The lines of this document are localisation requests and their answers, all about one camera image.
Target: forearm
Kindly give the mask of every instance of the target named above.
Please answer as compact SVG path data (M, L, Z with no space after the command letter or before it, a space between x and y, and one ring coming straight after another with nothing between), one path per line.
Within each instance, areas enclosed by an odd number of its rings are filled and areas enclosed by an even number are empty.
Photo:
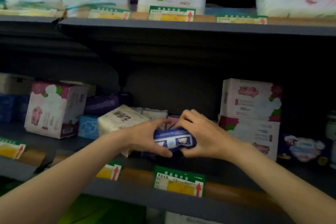
M331 224L336 220L336 201L244 144L234 160L251 179L272 196L298 224Z
M0 223L53 223L123 148L119 131L101 137L0 198Z

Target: brand logo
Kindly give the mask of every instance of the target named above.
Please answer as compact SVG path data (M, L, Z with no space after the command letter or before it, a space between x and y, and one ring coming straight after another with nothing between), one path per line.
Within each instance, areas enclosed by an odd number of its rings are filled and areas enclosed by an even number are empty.
M254 98L259 91L255 87L240 87L238 94Z

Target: hand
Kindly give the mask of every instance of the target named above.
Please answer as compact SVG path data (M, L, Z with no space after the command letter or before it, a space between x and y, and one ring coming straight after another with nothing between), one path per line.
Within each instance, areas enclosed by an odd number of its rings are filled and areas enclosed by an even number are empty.
M237 152L242 151L244 145L196 110L185 110L176 127L185 128L196 138L195 148L181 149L187 158L218 158L233 162Z
M154 131L164 123L170 123L170 120L159 119L122 129L123 132L127 132L129 149L136 151L148 151L162 157L171 158L173 153L168 148L155 143L153 138Z

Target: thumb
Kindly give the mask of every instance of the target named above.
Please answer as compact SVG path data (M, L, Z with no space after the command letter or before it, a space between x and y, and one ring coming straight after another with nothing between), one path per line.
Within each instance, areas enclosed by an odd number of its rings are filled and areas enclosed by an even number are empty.
M171 158L173 156L173 153L168 148L162 147L154 142L153 146L150 149L150 152L158 154L165 158Z
M192 148L192 149L186 149L186 148L182 148L180 150L183 155L186 157L186 158L196 158L196 157L201 157L201 150L199 147L195 147L195 148Z

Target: person's left hand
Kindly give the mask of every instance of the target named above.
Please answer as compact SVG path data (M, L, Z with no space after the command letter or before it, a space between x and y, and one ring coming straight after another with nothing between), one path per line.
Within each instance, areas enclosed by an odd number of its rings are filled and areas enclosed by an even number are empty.
M129 149L136 151L148 151L162 157L171 158L173 153L168 150L168 148L155 143L153 138L154 131L164 123L168 124L170 123L170 120L159 119L122 129L127 130Z

